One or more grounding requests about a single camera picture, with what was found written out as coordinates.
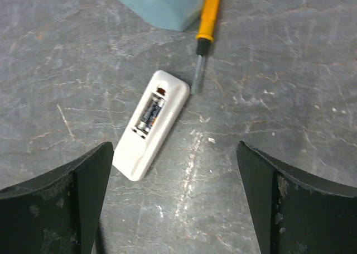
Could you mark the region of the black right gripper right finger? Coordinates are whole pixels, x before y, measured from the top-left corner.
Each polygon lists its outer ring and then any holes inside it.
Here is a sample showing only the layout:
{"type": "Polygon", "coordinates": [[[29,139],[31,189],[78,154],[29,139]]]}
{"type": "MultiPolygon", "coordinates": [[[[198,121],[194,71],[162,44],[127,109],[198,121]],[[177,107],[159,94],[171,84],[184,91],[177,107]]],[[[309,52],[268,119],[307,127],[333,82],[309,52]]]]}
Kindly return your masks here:
{"type": "Polygon", "coordinates": [[[261,253],[356,253],[356,188],[243,141],[237,160],[261,253]]]}

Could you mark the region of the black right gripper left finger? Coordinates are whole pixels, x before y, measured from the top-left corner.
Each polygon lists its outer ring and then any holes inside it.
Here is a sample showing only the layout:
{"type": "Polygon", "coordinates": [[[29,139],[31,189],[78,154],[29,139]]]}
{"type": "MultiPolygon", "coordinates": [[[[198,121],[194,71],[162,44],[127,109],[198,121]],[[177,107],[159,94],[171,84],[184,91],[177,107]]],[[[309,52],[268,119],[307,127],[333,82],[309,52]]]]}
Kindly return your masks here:
{"type": "Polygon", "coordinates": [[[100,216],[113,144],[1,189],[1,253],[106,253],[100,216]]]}

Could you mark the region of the yellow handled screwdriver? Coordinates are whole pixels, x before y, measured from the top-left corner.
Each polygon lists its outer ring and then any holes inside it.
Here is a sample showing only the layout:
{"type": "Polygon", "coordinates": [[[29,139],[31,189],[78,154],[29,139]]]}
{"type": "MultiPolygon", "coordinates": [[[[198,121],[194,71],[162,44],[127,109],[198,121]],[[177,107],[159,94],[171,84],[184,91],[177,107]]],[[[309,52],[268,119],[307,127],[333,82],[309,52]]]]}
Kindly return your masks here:
{"type": "Polygon", "coordinates": [[[197,64],[191,85],[191,94],[199,92],[203,78],[204,66],[210,46],[214,41],[215,23],[218,16],[220,0],[204,0],[201,11],[200,26],[196,35],[197,64]]]}

